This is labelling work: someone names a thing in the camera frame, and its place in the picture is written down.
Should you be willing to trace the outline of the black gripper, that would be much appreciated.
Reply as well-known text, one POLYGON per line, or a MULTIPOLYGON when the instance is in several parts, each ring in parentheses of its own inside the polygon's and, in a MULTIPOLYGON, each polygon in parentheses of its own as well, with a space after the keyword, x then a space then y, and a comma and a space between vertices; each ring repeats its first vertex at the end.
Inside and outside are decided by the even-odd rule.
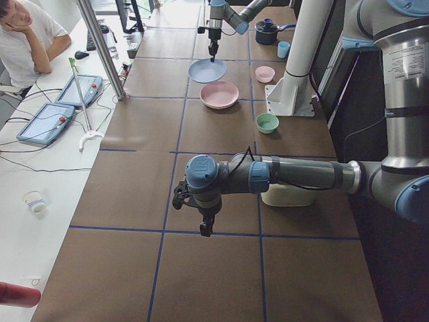
POLYGON ((200 234, 204 237, 210 237, 215 223, 215 205, 211 201, 197 200, 190 192, 188 184, 185 181, 180 181, 174 189, 172 206, 176 210, 180 210, 183 205, 198 210, 202 215, 200 234))
POLYGON ((210 44, 208 46, 208 52, 210 56, 210 61, 214 62, 217 55, 219 44, 218 41, 221 39, 221 29, 219 28, 209 28, 208 29, 208 38, 210 44))

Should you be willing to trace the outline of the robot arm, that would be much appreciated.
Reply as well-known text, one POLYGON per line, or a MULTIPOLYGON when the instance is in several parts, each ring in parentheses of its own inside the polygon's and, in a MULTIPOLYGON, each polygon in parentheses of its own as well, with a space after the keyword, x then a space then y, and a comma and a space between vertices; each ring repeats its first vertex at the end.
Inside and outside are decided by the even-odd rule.
MULTIPOLYGON (((252 1, 241 13, 225 1, 210 2, 210 63, 222 22, 239 34, 272 1, 252 1)), ((271 115, 312 115, 310 74, 334 1, 302 1, 283 78, 265 90, 271 115)), ((269 184, 365 193, 408 221, 428 223, 428 1, 346 1, 342 47, 380 49, 383 62, 387 156, 381 162, 348 163, 252 156, 249 148, 228 162, 197 155, 174 189, 172 205, 197 208, 200 233, 210 237, 221 195, 264 193, 269 184)))
POLYGON ((272 4, 269 0, 255 0, 250 2, 246 8, 240 13, 237 13, 230 5, 224 0, 208 1, 209 17, 208 21, 202 26, 198 26, 197 33, 203 34, 208 32, 210 44, 208 46, 209 62, 214 62, 221 39, 222 26, 225 21, 228 23, 236 33, 243 35, 249 29, 249 22, 252 21, 256 15, 265 7, 272 4))

